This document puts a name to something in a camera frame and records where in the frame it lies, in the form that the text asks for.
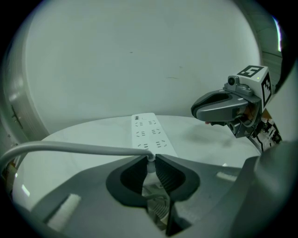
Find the black wire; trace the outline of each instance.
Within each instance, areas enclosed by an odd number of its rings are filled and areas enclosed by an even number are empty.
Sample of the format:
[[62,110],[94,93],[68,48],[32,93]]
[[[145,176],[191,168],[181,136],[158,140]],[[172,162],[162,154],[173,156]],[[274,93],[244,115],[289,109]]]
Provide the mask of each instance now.
[[263,149],[263,143],[260,141],[259,137],[257,136],[256,129],[255,129],[254,126],[253,126],[253,131],[254,131],[254,133],[256,135],[256,138],[257,138],[258,142],[261,144],[261,149],[262,149],[262,152],[263,152],[264,151],[264,149]]

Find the power strip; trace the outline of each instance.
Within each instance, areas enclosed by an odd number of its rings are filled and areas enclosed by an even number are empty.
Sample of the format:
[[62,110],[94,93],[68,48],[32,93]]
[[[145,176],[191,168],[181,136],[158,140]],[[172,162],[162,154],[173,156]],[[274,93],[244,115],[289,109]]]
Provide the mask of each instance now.
[[153,154],[177,157],[166,133],[154,113],[131,116],[132,147],[150,150]]

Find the white backdrop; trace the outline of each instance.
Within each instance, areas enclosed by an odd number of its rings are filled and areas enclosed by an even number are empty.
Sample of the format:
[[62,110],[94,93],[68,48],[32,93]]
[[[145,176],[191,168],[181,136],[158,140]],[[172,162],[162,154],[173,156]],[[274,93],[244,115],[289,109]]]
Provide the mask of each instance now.
[[36,11],[24,52],[50,133],[142,112],[191,116],[200,96],[260,63],[230,0],[50,1]]

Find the fluorescent light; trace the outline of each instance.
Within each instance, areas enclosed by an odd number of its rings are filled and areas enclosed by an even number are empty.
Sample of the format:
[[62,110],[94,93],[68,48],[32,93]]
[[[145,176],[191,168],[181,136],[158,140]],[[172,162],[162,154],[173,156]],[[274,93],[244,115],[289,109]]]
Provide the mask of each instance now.
[[278,21],[273,18],[274,22],[275,22],[275,25],[276,25],[276,30],[278,32],[278,51],[281,52],[281,46],[280,46],[280,43],[281,43],[281,34],[280,34],[280,28],[279,28],[279,24],[278,24]]
[[22,190],[24,191],[24,193],[29,197],[30,196],[30,192],[28,191],[28,189],[25,187],[25,185],[22,185]]

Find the round white table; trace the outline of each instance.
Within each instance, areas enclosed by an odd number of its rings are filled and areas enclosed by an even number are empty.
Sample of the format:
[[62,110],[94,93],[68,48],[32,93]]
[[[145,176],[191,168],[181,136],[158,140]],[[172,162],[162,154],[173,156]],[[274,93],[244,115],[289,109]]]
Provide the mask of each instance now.
[[[157,118],[180,158],[242,167],[247,158],[260,155],[247,138],[236,139],[227,126],[205,125],[188,117]],[[131,117],[82,123],[58,131],[44,140],[132,147]],[[29,153],[17,171],[13,200],[31,210],[42,197],[78,172],[125,157],[66,152]]]

